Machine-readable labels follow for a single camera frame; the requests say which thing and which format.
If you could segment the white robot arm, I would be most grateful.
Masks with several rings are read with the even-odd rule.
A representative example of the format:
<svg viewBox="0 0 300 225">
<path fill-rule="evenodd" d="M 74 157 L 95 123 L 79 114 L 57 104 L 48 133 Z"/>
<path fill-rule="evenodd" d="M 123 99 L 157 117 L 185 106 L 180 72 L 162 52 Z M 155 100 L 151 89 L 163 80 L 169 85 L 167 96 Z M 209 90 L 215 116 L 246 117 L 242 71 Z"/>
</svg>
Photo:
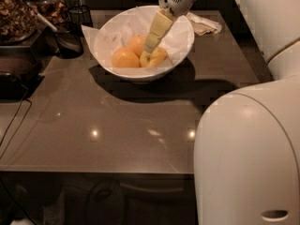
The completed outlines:
<svg viewBox="0 0 300 225">
<path fill-rule="evenodd" d="M 194 144 L 199 225 L 300 225 L 300 0 L 235 0 L 273 77 L 220 97 Z"/>
</svg>

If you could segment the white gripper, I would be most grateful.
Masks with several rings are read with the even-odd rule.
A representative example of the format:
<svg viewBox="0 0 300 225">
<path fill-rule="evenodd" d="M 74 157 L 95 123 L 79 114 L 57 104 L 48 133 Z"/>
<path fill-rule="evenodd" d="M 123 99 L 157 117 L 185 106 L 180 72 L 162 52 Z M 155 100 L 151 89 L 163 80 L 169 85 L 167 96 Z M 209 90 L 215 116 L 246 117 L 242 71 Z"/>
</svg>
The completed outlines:
<svg viewBox="0 0 300 225">
<path fill-rule="evenodd" d="M 186 15 L 196 0 L 158 0 L 160 10 L 154 16 L 143 44 L 143 50 L 152 53 L 173 26 L 173 17 Z"/>
</svg>

